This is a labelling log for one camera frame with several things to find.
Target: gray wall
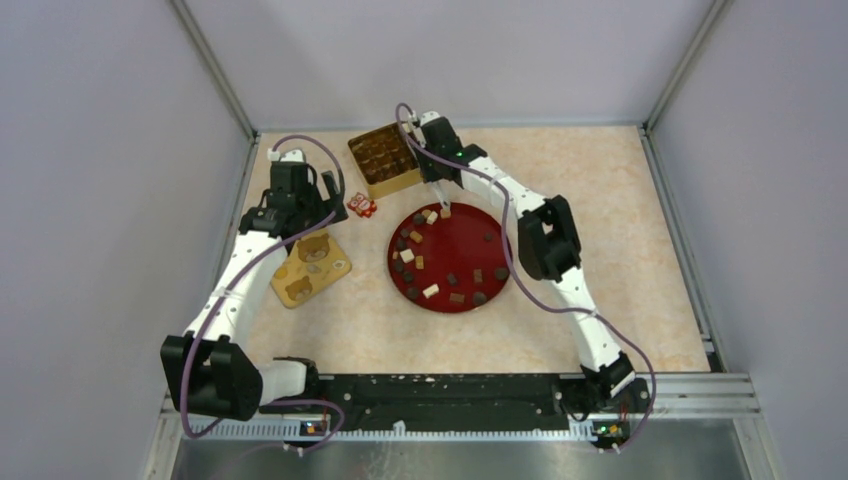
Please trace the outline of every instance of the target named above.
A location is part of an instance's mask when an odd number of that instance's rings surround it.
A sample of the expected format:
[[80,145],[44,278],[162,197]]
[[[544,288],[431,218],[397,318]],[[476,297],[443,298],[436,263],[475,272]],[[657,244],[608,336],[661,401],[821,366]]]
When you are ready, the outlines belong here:
[[790,478],[845,477],[846,24],[844,1],[736,2],[658,131],[725,356]]
[[710,0],[190,0],[260,129],[644,120]]
[[246,143],[163,0],[0,25],[0,477],[135,478]]

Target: bear face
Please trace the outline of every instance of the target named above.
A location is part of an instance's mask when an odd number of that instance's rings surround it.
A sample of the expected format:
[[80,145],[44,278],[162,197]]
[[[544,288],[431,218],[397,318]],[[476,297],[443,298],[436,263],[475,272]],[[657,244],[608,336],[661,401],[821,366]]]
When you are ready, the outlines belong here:
[[306,263],[317,262],[330,253],[330,234],[304,238],[297,242],[297,256]]
[[300,280],[295,280],[286,287],[286,295],[290,300],[299,301],[308,297],[312,293],[312,282],[309,277],[303,277]]

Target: red plate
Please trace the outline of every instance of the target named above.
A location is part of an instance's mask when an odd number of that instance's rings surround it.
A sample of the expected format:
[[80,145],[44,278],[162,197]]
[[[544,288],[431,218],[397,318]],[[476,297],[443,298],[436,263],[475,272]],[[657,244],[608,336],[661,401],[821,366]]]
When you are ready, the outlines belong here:
[[[413,217],[422,210],[441,211],[441,205],[433,203],[414,211],[398,225],[389,242],[387,260],[389,274],[392,282],[404,298],[409,287],[418,289],[419,294],[415,300],[416,305],[428,310],[441,313],[460,313],[472,310],[475,307],[472,298],[475,292],[481,292],[486,296],[487,303],[503,289],[506,281],[495,278],[495,269],[506,268],[506,261],[501,247],[501,226],[486,212],[466,205],[464,203],[451,204],[451,217],[443,219],[441,216],[433,225],[426,222],[423,225],[415,225]],[[412,283],[406,283],[403,272],[398,273],[394,269],[395,260],[392,253],[397,250],[397,240],[401,237],[401,230],[407,229],[420,233],[424,239],[421,243],[414,242],[411,238],[406,239],[407,248],[412,250],[416,256],[424,257],[424,269],[417,270],[415,261],[403,264],[404,272],[414,275]],[[486,240],[486,234],[491,235],[491,240]],[[483,283],[474,283],[474,270],[483,272]],[[451,286],[448,283],[448,274],[456,276],[458,285]],[[424,297],[424,289],[430,285],[438,284],[439,293],[430,298]],[[462,303],[452,302],[450,294],[457,293],[465,296]]]

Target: beige floor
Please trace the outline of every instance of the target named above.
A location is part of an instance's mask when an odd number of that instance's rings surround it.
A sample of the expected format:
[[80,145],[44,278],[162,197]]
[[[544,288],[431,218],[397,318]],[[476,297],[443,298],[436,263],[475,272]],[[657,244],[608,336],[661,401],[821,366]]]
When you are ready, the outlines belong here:
[[[347,141],[360,133],[314,134],[342,162],[347,198],[365,192],[347,148]],[[708,370],[634,127],[458,133],[464,143],[482,146],[518,181],[569,200],[599,310],[646,351],[658,370]],[[280,137],[262,136],[245,209],[255,205],[268,186],[266,151]],[[292,142],[281,150],[296,146],[304,149],[319,172],[332,167],[319,150],[304,142]],[[454,201],[485,207],[455,186],[448,191]],[[295,310],[284,308],[269,288],[247,346],[254,363],[290,355],[315,360],[323,373],[579,371],[566,320],[536,308],[514,282],[485,307],[451,316],[424,311],[393,288],[384,260],[389,236],[410,211],[433,201],[430,189],[417,185],[378,200],[379,210],[371,219],[352,215],[332,226],[353,271]],[[514,228],[511,238],[514,242]],[[557,305],[545,286],[533,287],[546,303]],[[625,351],[634,366],[644,370],[644,362]]]

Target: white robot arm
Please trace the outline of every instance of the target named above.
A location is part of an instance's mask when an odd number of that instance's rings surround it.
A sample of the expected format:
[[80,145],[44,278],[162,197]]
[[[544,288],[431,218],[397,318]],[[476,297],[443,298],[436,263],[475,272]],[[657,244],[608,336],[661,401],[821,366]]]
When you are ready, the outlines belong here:
[[306,393],[309,380],[317,378],[310,360],[280,358],[257,368],[240,347],[247,342],[271,277],[290,251],[274,247],[282,238],[304,233],[332,211],[334,223],[348,217],[330,172],[322,174],[329,199],[321,198],[317,175],[303,151],[269,152],[269,160],[271,188],[263,192],[260,205],[242,217],[218,285],[183,336],[169,336],[162,344],[162,365],[177,409],[188,352],[210,314],[191,366],[189,412],[248,420],[261,405]]
[[[515,219],[518,223],[519,259],[524,270],[533,279],[550,283],[567,306],[595,311],[580,268],[579,238],[565,199],[545,198],[531,191],[504,173],[481,148],[462,146],[450,123],[438,113],[428,112],[413,120],[419,149],[491,178],[486,180],[466,170],[437,165],[416,152],[424,180],[453,181],[488,199],[496,208],[504,204],[504,194],[497,185],[503,186],[509,194],[510,221]],[[330,198],[321,198],[315,184],[316,173],[302,151],[293,150],[282,156],[269,152],[269,160],[271,188],[263,193],[267,205],[260,203],[242,217],[230,261],[206,306],[183,336],[169,336],[162,344],[160,356],[177,409],[188,352],[210,313],[211,323],[199,340],[190,367],[188,412],[248,420],[259,406],[273,400],[310,398],[314,393],[311,386],[318,383],[318,371],[308,359],[280,358],[257,368],[240,347],[247,341],[271,277],[288,256],[285,248],[266,252],[281,238],[304,232],[331,211],[335,211],[334,222],[348,216],[330,172],[322,174]],[[545,232],[544,225],[551,231]],[[252,268],[243,273],[249,264],[253,264]],[[231,290],[227,290],[229,285],[233,285]],[[630,361],[594,316],[568,315],[587,381],[598,386],[602,397],[615,397],[635,378]]]
[[[596,311],[580,266],[580,242],[565,199],[561,196],[546,199],[506,174],[480,147],[463,146],[450,122],[437,112],[413,117],[410,124],[409,130],[421,149],[490,178],[435,163],[414,149],[425,181],[454,181],[463,189],[487,199],[497,209],[503,208],[504,193],[496,182],[503,186],[509,193],[510,220],[518,223],[519,259],[524,269],[535,280],[549,283],[566,306]],[[545,233],[542,223],[553,225],[553,231]],[[636,378],[627,356],[609,330],[593,315],[567,315],[584,373],[587,377],[596,377],[604,396],[616,396]]]

